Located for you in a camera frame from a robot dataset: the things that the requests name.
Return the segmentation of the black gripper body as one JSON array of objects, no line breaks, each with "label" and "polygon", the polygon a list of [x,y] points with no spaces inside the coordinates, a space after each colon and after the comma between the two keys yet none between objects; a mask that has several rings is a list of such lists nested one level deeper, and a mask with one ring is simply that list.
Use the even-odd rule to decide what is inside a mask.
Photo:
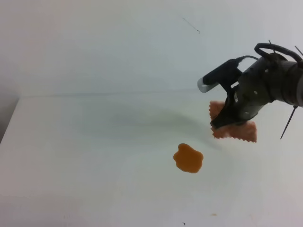
[{"label": "black gripper body", "polygon": [[268,103],[287,103],[285,79],[288,61],[282,56],[259,58],[250,68],[241,72],[239,63],[244,57],[228,60],[229,79],[238,82],[228,89],[228,121],[246,122],[254,118]]}]

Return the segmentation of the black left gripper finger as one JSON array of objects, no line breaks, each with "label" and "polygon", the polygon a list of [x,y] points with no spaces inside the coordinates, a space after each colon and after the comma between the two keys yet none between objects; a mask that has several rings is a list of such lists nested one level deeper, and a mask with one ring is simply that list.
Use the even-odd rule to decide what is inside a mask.
[{"label": "black left gripper finger", "polygon": [[234,95],[228,95],[224,102],[210,101],[210,115],[213,116],[211,125],[214,127],[214,119],[237,119],[236,101]]}]

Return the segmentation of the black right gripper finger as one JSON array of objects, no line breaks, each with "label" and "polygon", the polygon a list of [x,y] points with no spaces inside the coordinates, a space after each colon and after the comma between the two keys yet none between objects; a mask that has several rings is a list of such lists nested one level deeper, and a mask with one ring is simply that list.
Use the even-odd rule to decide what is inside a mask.
[{"label": "black right gripper finger", "polygon": [[239,126],[245,124],[247,121],[244,120],[231,120],[231,119],[214,119],[214,128],[220,129],[226,126]]}]

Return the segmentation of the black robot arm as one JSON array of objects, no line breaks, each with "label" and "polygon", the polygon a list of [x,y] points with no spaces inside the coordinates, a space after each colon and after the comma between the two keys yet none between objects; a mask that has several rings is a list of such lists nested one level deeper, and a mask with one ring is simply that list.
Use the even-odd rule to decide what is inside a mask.
[{"label": "black robot arm", "polygon": [[303,70],[297,62],[259,58],[245,71],[239,59],[220,67],[216,79],[227,93],[225,105],[211,121],[215,129],[243,124],[274,101],[303,105]]}]

